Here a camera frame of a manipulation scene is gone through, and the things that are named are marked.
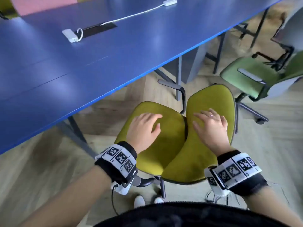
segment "white cable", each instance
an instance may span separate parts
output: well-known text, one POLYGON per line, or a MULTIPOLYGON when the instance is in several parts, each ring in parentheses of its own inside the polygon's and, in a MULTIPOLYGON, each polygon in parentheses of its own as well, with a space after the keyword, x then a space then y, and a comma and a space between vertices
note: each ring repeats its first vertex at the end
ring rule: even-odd
POLYGON ((116 21, 119 21, 119 20, 123 20, 123 19, 129 18, 129 17, 133 17, 133 16, 136 16, 136 15, 139 15, 139 14, 147 13, 147 12, 149 12, 149 11, 152 11, 152 10, 155 10, 155 9, 157 9, 157 8, 160 8, 161 6, 164 6, 164 3, 163 3, 162 5, 159 5, 159 6, 155 7, 155 8, 146 10, 146 11, 144 11, 144 12, 137 13, 137 14, 133 14, 133 15, 130 15, 130 16, 127 16, 127 17, 123 17, 123 18, 117 19, 117 20, 107 21, 107 22, 105 22, 105 23, 102 23, 101 25, 104 25, 104 24, 107 24, 107 23, 111 23, 111 22, 116 22, 116 21))
POLYGON ((81 41, 83 37, 83 30, 81 28, 77 29, 77 34, 79 33, 79 30, 81 30, 81 37, 76 42, 81 41))

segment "table top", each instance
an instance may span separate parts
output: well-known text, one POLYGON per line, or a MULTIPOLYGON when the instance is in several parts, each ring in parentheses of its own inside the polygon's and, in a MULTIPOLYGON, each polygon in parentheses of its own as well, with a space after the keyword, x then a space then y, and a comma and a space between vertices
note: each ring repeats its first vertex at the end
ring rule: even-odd
POLYGON ((91 0, 0 23, 0 154, 281 0, 91 0))

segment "wristband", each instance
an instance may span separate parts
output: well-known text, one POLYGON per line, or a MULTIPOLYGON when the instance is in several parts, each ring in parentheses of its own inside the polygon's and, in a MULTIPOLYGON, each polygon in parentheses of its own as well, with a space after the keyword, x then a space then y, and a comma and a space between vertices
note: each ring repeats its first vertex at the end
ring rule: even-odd
POLYGON ((135 172, 138 172, 135 158, 137 158, 137 154, 134 148, 123 141, 111 145, 97 155, 95 165, 101 167, 112 181, 126 188, 136 175, 135 172))
POLYGON ((240 196, 258 192, 267 185, 260 167, 246 153, 234 150, 218 157, 218 167, 204 170, 213 192, 226 196, 229 190, 240 196))

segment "person's left hand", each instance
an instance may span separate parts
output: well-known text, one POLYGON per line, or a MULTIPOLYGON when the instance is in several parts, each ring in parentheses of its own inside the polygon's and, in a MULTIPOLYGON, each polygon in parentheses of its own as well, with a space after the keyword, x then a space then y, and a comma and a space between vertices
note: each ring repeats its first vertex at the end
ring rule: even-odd
POLYGON ((126 135, 126 141, 135 149, 136 153, 140 153, 156 140, 161 132, 158 123, 152 131, 153 125, 157 119, 162 118, 161 114, 143 113, 133 119, 126 135))

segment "pink surface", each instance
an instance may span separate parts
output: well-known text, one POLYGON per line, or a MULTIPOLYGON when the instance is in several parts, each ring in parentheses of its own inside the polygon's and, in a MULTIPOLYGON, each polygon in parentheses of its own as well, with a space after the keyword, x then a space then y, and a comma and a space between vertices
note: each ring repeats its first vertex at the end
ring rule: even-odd
POLYGON ((77 3, 77 0, 11 0, 20 16, 77 3))

